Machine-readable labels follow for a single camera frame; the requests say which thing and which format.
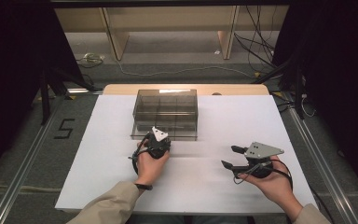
person's right hand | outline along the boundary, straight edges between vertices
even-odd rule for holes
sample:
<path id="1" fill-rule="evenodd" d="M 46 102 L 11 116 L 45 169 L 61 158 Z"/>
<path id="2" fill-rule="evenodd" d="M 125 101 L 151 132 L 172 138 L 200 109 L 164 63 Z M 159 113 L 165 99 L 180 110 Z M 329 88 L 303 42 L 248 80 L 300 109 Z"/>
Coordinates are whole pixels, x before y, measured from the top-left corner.
<path id="1" fill-rule="evenodd" d="M 153 185 L 159 178 L 165 162 L 170 157 L 170 152 L 166 151 L 164 156 L 159 159 L 154 159 L 149 153 L 141 153 L 138 157 L 138 179 L 135 181 L 137 184 Z"/>
<path id="2" fill-rule="evenodd" d="M 270 158 L 277 160 L 272 162 L 274 169 L 288 173 L 286 167 L 278 162 L 279 158 L 277 156 L 271 156 Z M 247 174 L 241 174 L 238 177 L 256 185 L 268 199 L 279 205 L 292 221 L 296 220 L 302 205 L 296 199 L 290 187 L 290 182 L 284 175 L 272 172 L 265 178 L 257 178 Z"/>

white paper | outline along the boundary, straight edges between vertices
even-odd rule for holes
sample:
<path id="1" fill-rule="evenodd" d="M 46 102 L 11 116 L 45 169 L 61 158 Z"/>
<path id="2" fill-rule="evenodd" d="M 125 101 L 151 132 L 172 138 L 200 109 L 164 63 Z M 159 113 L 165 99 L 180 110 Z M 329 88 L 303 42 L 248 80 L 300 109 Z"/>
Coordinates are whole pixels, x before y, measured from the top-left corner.
<path id="1" fill-rule="evenodd" d="M 135 95 L 99 97 L 56 208 L 80 210 L 118 181 L 136 179 L 131 160 Z M 221 160 L 246 165 L 231 146 L 260 142 L 284 149 L 280 159 L 292 172 L 301 203 L 316 202 L 271 96 L 198 96 L 197 141 L 172 141 L 171 156 L 134 213 L 251 215 L 282 213 L 255 186 L 236 185 Z"/>

clear plastic container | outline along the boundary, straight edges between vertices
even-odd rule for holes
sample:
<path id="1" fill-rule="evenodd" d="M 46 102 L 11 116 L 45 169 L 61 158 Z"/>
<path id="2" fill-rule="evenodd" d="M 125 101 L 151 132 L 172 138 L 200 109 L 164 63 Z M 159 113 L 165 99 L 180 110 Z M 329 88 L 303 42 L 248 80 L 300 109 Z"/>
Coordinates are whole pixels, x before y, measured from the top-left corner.
<path id="1" fill-rule="evenodd" d="M 196 90 L 139 90 L 132 114 L 132 139 L 142 139 L 154 126 L 171 140 L 197 140 Z"/>

cable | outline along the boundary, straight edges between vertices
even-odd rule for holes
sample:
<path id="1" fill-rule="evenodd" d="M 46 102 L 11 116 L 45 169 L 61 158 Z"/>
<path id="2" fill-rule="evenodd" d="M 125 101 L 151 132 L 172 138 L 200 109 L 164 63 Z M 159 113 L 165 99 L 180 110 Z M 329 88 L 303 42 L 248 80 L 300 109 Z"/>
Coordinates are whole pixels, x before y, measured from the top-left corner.
<path id="1" fill-rule="evenodd" d="M 290 187 L 291 187 L 292 190 L 293 190 L 293 178 L 292 178 L 292 173 L 291 173 L 290 170 L 289 170 L 289 167 L 287 167 L 287 165 L 284 164 L 283 161 L 279 161 L 279 160 L 271 160 L 271 161 L 277 161 L 277 162 L 279 162 L 280 164 L 284 165 L 284 167 L 285 167 L 286 170 L 287 170 L 287 174 L 284 173 L 284 172 L 282 172 L 282 171 L 280 171 L 280 170 L 276 170 L 276 169 L 273 169 L 273 168 L 272 168 L 272 171 L 274 171 L 274 172 L 276 172 L 276 173 L 278 173 L 278 174 L 284 175 L 284 176 L 289 180 L 289 182 L 290 182 Z"/>
<path id="2" fill-rule="evenodd" d="M 96 67 L 103 63 L 103 57 L 94 53 L 86 53 L 83 58 L 76 59 L 77 62 L 86 61 L 87 63 L 93 63 L 91 66 L 85 66 L 83 63 L 78 63 L 79 66 L 84 68 Z"/>
<path id="3" fill-rule="evenodd" d="M 251 20 L 252 20 L 252 23 L 254 24 L 254 27 L 255 27 L 255 34 L 258 34 L 258 36 L 260 37 L 262 43 L 264 43 L 265 45 L 267 46 L 270 46 L 269 43 L 267 43 L 267 41 L 263 38 L 263 36 L 261 35 L 261 32 L 260 32 L 260 13 L 261 13 L 261 7 L 260 6 L 257 6 L 257 23 L 255 23 L 255 20 L 249 10 L 249 8 L 246 6 L 246 10 L 248 11 L 249 13 L 249 16 L 251 17 Z"/>
<path id="4" fill-rule="evenodd" d="M 288 102 L 294 103 L 293 101 L 288 101 L 288 100 L 284 99 L 283 97 L 281 97 L 280 95 L 275 94 L 274 91 L 270 91 L 269 94 L 274 96 L 274 97 L 277 97 L 277 98 L 279 98 L 279 99 L 281 99 L 283 101 L 285 101 L 286 103 L 288 103 Z"/>
<path id="5" fill-rule="evenodd" d="M 245 38 L 245 37 L 240 36 L 240 35 L 238 35 L 238 34 L 234 34 L 234 35 L 236 35 L 239 39 L 243 39 L 243 40 L 247 40 L 247 41 L 250 41 L 250 42 L 254 42 L 255 44 L 258 44 L 258 45 L 264 45 L 263 43 L 257 42 L 257 41 L 255 41 L 255 40 L 251 40 L 251 39 L 249 39 L 249 38 Z M 275 49 L 275 48 L 273 48 L 272 46 L 266 46 L 266 47 L 269 48 L 269 49 Z"/>
<path id="6" fill-rule="evenodd" d="M 327 209 L 326 204 L 324 203 L 324 201 L 321 199 L 321 197 L 319 197 L 319 195 L 316 193 L 316 191 L 310 186 L 310 191 L 312 191 L 312 193 L 316 196 L 316 198 L 318 198 L 319 202 L 321 203 L 322 207 L 324 208 L 324 211 L 326 211 L 327 215 L 330 217 L 330 221 L 332 224 L 335 224 L 335 221 L 333 219 L 333 217 L 330 214 L 330 211 Z"/>
<path id="7" fill-rule="evenodd" d="M 294 102 L 286 102 L 286 103 L 277 105 L 277 107 L 280 107 L 280 106 L 283 106 L 283 105 L 294 105 L 294 104 L 295 104 Z"/>
<path id="8" fill-rule="evenodd" d="M 260 168 L 260 164 L 257 164 L 256 166 L 252 167 L 250 170 L 244 172 L 245 174 L 247 174 L 247 176 L 240 182 L 235 181 L 235 176 L 234 176 L 234 183 L 239 185 L 240 183 L 242 183 L 244 180 L 246 180 L 246 178 L 248 178 L 249 175 L 251 175 L 255 170 L 257 170 L 258 168 Z"/>
<path id="9" fill-rule="evenodd" d="M 272 30 L 274 29 L 274 18 L 275 18 L 275 13 L 277 12 L 277 8 L 278 6 L 275 6 L 274 12 L 272 13 L 271 29 L 269 32 L 269 37 L 266 39 L 266 42 L 271 39 Z"/>
<path id="10" fill-rule="evenodd" d="M 197 70 L 206 70 L 206 69 L 222 69 L 222 70 L 227 70 L 227 71 L 231 71 L 231 72 L 236 72 L 236 73 L 240 73 L 243 75 L 246 75 L 247 77 L 250 78 L 256 78 L 256 77 L 252 77 L 250 75 L 248 75 L 247 73 L 244 73 L 242 71 L 239 70 L 235 70 L 235 69 L 231 69 L 231 68 L 225 68 L 225 67 L 219 67 L 219 66 L 208 66 L 208 67 L 201 67 L 201 68 L 188 68 L 188 69 L 183 69 L 180 71 L 176 71 L 176 72 L 156 72 L 156 73 L 152 73 L 152 74 L 137 74 L 137 73 L 131 73 L 131 72 L 125 72 L 121 63 L 119 61 L 116 61 L 118 66 L 120 67 L 120 70 L 123 74 L 125 75 L 129 75 L 129 76 L 137 76 L 137 77 L 152 77 L 152 76 L 156 76 L 156 75 L 167 75 L 167 74 L 179 74 L 179 73 L 184 73 L 184 72 L 188 72 L 188 71 L 197 71 Z"/>
<path id="11" fill-rule="evenodd" d="M 280 110 L 279 113 L 281 114 L 281 113 L 283 113 L 284 111 L 286 111 L 286 110 L 288 110 L 288 109 L 291 109 L 291 108 L 294 108 L 294 107 L 289 105 L 289 106 L 285 107 L 283 110 Z"/>
<path id="12" fill-rule="evenodd" d="M 248 51 L 248 53 L 253 54 L 257 59 L 259 59 L 260 61 L 262 61 L 262 62 L 268 64 L 269 66 L 271 66 L 271 67 L 273 67 L 273 68 L 276 67 L 274 64 L 267 62 L 266 60 L 264 60 L 264 59 L 262 59 L 260 56 L 258 56 L 256 53 L 254 53 L 253 51 L 251 51 L 252 44 L 251 44 L 251 46 L 248 48 L 248 47 L 246 47 L 246 46 L 239 40 L 238 35 L 237 35 L 236 33 L 234 33 L 234 36 L 235 36 L 235 38 L 238 40 L 238 42 L 240 43 L 240 45 L 241 45 L 244 49 L 246 49 L 246 50 Z"/>
<path id="13" fill-rule="evenodd" d="M 138 161 L 138 156 L 139 154 L 146 152 L 146 150 L 142 152 L 139 151 L 141 150 L 141 146 L 144 145 L 145 140 L 148 139 L 149 137 L 150 137 L 150 133 L 147 133 L 145 137 L 142 139 L 141 143 L 136 148 L 136 150 L 133 152 L 132 157 L 129 157 L 129 159 L 132 160 L 132 167 L 136 174 L 138 174 L 138 166 L 136 165 L 136 162 Z"/>
<path id="14" fill-rule="evenodd" d="M 307 111 L 306 111 L 305 108 L 304 108 L 304 100 L 305 100 L 305 98 L 307 98 L 307 96 L 303 97 L 303 99 L 301 100 L 301 107 L 302 107 L 304 113 L 305 113 L 308 117 L 311 118 L 311 117 L 313 117 L 313 116 L 315 115 L 316 110 L 314 109 L 312 114 L 307 113 Z"/>

beige sleeve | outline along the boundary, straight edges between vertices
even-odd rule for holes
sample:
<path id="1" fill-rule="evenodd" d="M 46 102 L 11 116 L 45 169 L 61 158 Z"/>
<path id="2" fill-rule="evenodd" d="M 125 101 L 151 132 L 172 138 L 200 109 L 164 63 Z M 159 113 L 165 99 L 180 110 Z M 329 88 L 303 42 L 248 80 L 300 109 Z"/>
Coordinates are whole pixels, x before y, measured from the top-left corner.
<path id="1" fill-rule="evenodd" d="M 132 182 L 118 182 L 105 194 L 88 203 L 68 223 L 125 223 L 130 218 L 138 197 L 139 190 Z"/>
<path id="2" fill-rule="evenodd" d="M 325 216 L 313 204 L 307 204 L 298 215 L 294 224 L 328 224 Z"/>

